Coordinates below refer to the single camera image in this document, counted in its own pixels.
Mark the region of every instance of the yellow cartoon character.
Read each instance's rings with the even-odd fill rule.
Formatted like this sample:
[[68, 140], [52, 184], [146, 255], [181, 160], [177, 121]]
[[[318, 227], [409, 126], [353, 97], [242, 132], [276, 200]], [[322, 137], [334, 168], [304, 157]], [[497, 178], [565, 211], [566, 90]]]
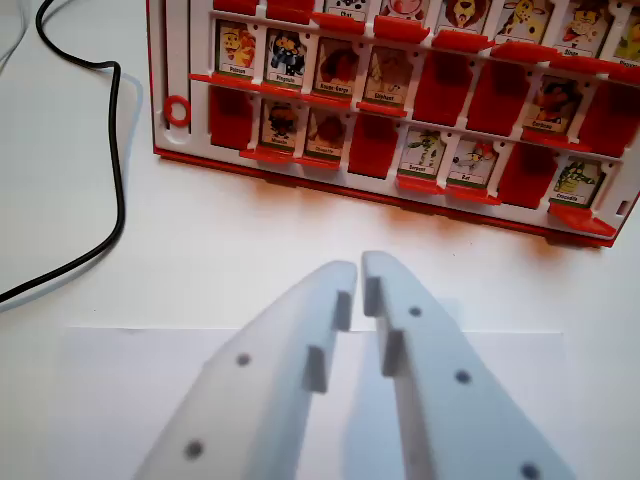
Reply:
[[640, 59], [640, 18], [636, 18], [629, 28], [627, 38], [620, 38], [615, 56], [629, 60]]
[[229, 60], [239, 67], [250, 67], [256, 51], [256, 39], [244, 28], [230, 28], [223, 34], [223, 45]]
[[593, 185], [596, 181], [593, 178], [584, 175], [584, 162], [571, 162], [571, 165], [565, 167], [560, 174], [560, 178], [556, 182], [556, 192], [573, 193], [580, 183]]

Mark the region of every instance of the cartoon dog card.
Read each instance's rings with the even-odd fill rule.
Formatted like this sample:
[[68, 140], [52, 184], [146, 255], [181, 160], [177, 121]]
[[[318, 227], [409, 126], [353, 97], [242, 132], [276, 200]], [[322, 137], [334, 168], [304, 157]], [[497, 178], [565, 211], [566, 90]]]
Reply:
[[440, 30], [482, 33], [490, 6], [490, 0], [443, 0], [436, 33]]
[[613, 58], [625, 67], [637, 67], [640, 65], [640, 8], [631, 10], [623, 32]]
[[493, 144], [484, 140], [460, 140], [447, 183], [485, 188], [498, 160]]
[[307, 48], [298, 32], [269, 29], [265, 81], [276, 85], [301, 88]]
[[424, 22], [429, 0], [382, 0], [380, 15]]
[[312, 108], [309, 112], [305, 154], [339, 162], [346, 130], [337, 113]]
[[249, 33], [245, 23], [218, 23], [218, 49], [216, 70], [220, 73], [253, 77], [253, 61], [256, 56], [256, 38]]
[[412, 72], [413, 65], [404, 50], [374, 47], [363, 99], [403, 107]]
[[607, 0], [572, 1], [554, 47], [567, 56], [596, 57], [611, 20]]
[[553, 4], [549, 0], [518, 0], [504, 4], [498, 19], [496, 43], [509, 41], [540, 43]]
[[409, 130], [398, 173], [433, 179], [438, 175], [446, 145], [440, 132]]
[[260, 143], [292, 152], [295, 149], [298, 115], [289, 103], [263, 100]]
[[600, 162], [570, 157], [569, 163], [560, 172], [549, 200], [588, 208], [604, 177], [605, 173], [602, 171]]
[[356, 22], [364, 22], [367, 19], [369, 0], [326, 0], [325, 13], [353, 18]]
[[576, 80], [544, 75], [524, 125], [545, 132], [564, 133], [582, 100]]
[[321, 39], [313, 90], [321, 94], [351, 97], [359, 58], [351, 42]]

